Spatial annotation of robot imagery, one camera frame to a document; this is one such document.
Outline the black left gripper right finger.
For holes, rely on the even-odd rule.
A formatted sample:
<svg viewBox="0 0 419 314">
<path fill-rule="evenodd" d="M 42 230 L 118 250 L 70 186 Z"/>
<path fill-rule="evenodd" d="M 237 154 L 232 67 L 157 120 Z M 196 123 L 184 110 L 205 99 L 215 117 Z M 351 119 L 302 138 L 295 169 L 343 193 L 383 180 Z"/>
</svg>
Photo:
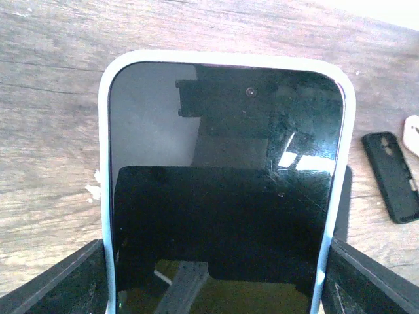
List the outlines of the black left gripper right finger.
<svg viewBox="0 0 419 314">
<path fill-rule="evenodd" d="M 334 238 L 322 305 L 326 313 L 418 313 L 418 287 Z"/>
</svg>

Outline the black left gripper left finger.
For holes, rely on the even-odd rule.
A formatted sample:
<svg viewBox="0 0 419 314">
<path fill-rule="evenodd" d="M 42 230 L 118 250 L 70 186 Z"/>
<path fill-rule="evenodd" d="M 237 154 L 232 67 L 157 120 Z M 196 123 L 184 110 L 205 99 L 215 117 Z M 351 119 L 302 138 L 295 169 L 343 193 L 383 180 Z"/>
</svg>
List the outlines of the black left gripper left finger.
<svg viewBox="0 0 419 314">
<path fill-rule="evenodd" d="M 95 239 L 1 297 L 1 313 L 105 313 L 103 241 Z"/>
</svg>

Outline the pink phone case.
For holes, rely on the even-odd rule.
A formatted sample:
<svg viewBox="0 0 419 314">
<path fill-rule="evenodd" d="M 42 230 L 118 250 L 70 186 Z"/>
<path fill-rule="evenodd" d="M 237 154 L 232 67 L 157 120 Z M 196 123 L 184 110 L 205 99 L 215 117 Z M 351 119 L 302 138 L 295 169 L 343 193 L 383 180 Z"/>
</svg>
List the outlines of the pink phone case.
<svg viewBox="0 0 419 314">
<path fill-rule="evenodd" d="M 405 119 L 402 142 L 416 156 L 419 156 L 419 116 L 412 115 Z"/>
</svg>

